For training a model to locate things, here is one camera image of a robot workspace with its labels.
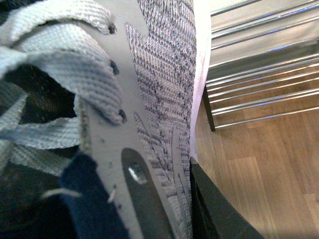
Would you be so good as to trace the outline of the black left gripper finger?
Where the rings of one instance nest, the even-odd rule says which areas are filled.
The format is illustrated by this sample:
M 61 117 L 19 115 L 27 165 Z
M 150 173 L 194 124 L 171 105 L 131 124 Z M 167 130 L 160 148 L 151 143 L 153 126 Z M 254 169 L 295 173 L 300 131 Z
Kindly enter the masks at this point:
M 227 201 L 198 162 L 190 159 L 194 239 L 262 239 L 263 236 Z

